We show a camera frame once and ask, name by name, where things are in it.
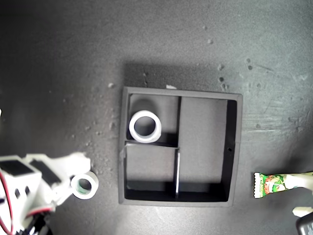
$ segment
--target dark gray surface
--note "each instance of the dark gray surface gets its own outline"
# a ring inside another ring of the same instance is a hole
[[[179,120],[181,182],[221,182],[226,112],[227,100],[181,98]]]
[[[313,169],[312,1],[10,2],[0,7],[1,155],[82,150],[100,179],[94,198],[57,208],[55,234],[296,234],[291,210],[312,194],[254,199],[252,173]],[[118,204],[124,84],[243,94],[233,207]]]

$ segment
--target white tape roll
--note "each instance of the white tape roll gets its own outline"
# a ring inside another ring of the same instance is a hole
[[[154,131],[147,136],[142,136],[138,134],[137,131],[135,130],[136,121],[142,117],[152,118],[156,124]],[[147,110],[142,110],[142,111],[135,113],[129,123],[129,132],[131,136],[140,143],[156,142],[161,136],[161,131],[162,131],[162,125],[161,125],[160,119],[154,113],[147,111]]]
[[[86,180],[90,183],[90,188],[83,187],[83,181]],[[79,174],[73,177],[70,182],[71,187],[73,188],[73,194],[80,199],[90,199],[92,198],[99,187],[99,180],[97,176],[89,171],[86,174]]]

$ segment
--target snack wrapper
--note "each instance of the snack wrapper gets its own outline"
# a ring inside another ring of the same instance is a hole
[[[254,198],[261,198],[270,193],[297,187],[305,187],[312,190],[312,185],[313,172],[276,175],[254,173]]]

